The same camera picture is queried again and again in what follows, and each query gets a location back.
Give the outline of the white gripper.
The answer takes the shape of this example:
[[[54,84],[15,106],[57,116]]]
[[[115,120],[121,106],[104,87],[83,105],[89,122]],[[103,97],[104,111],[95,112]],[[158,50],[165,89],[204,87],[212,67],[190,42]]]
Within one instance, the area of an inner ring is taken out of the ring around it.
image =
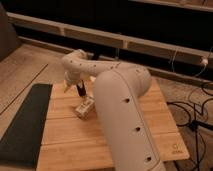
[[[64,90],[63,92],[66,93],[69,91],[72,87],[72,85],[77,85],[82,80],[88,80],[90,75],[85,72],[77,72],[77,71],[65,71],[65,84],[64,84]],[[77,85],[77,91],[80,97],[83,97],[86,95],[86,89],[83,83]]]

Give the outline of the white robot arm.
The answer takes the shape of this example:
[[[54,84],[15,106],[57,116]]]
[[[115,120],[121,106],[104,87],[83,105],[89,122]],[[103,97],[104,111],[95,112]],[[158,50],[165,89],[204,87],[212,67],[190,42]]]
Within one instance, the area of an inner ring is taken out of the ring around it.
[[[139,103],[151,86],[146,67],[90,60],[81,49],[65,55],[62,65],[67,86],[83,74],[95,78],[95,108],[116,171],[166,171]]]

